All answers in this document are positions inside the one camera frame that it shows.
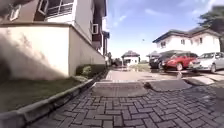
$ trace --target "lawn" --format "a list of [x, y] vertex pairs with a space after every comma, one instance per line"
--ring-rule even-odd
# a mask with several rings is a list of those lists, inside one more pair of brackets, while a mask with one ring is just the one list
[[0, 113], [19, 109], [70, 89], [80, 80], [73, 78], [44, 80], [9, 80], [0, 84]]

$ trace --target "parked car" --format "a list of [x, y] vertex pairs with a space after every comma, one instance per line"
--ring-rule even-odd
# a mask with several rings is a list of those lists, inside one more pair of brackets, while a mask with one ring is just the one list
[[149, 65], [152, 69], [163, 69], [162, 63], [175, 54], [176, 53], [167, 53], [157, 57], [153, 57], [152, 59], [150, 59]]
[[198, 56], [195, 53], [178, 53], [173, 55], [170, 59], [164, 61], [163, 68], [176, 68], [177, 71], [181, 71], [184, 68], [188, 68], [191, 61], [195, 60]]
[[196, 60], [192, 61], [189, 65], [189, 68], [194, 72], [205, 70], [214, 73], [217, 69], [224, 68], [224, 53], [205, 53]]

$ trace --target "car windshield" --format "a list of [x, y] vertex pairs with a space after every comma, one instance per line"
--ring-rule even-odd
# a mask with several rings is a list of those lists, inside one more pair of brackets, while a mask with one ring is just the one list
[[181, 57], [181, 56], [185, 56], [185, 53], [179, 53], [179, 54], [175, 54], [172, 56], [172, 58], [177, 58], [177, 57]]
[[198, 57], [199, 59], [210, 59], [213, 58], [215, 55], [215, 53], [205, 53], [203, 55], [201, 55], [200, 57]]
[[170, 58], [174, 55], [175, 55], [175, 53], [164, 54], [164, 55], [162, 55], [162, 58]]

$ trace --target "white car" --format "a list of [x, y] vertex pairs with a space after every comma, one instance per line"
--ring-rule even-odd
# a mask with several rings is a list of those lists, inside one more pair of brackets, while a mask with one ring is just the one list
[[189, 68], [194, 72], [207, 70], [214, 73], [216, 72], [216, 70], [224, 68], [224, 53], [205, 53], [198, 57], [196, 60], [191, 61], [189, 64]]

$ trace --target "red car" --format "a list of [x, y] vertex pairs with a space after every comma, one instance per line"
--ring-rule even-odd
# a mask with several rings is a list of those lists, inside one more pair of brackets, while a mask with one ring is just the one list
[[163, 63], [164, 69], [176, 68], [177, 71], [181, 71], [184, 68], [188, 68], [191, 61], [195, 60], [198, 56], [194, 53], [178, 53], [173, 55], [170, 59], [167, 59]]

